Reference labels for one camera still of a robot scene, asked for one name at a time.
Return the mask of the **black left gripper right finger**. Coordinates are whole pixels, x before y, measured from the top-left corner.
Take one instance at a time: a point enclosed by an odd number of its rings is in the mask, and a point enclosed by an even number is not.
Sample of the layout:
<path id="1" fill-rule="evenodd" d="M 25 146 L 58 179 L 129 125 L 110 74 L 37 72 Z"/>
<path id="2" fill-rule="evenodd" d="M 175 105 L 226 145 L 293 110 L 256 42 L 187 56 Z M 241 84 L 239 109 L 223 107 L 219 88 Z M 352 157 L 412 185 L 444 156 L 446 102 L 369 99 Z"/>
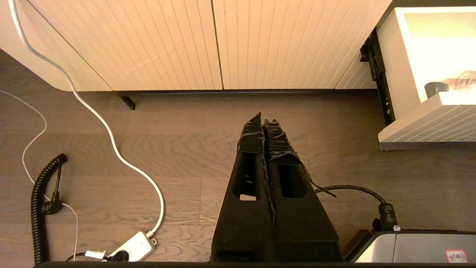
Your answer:
<path id="1" fill-rule="evenodd" d="M 342 261 L 340 239 L 311 177 L 277 120 L 265 120 L 276 261 Z"/>

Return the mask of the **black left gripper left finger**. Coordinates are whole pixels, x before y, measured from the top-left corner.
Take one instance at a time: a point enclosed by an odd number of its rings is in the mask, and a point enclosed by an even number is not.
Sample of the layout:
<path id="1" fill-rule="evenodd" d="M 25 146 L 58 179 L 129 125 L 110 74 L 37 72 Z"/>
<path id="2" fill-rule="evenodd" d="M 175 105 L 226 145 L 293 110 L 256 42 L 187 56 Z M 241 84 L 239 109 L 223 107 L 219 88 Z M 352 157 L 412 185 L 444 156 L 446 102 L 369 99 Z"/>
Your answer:
<path id="1" fill-rule="evenodd" d="M 246 121 L 211 246 L 212 261 L 263 261 L 273 207 L 261 114 Z"/>

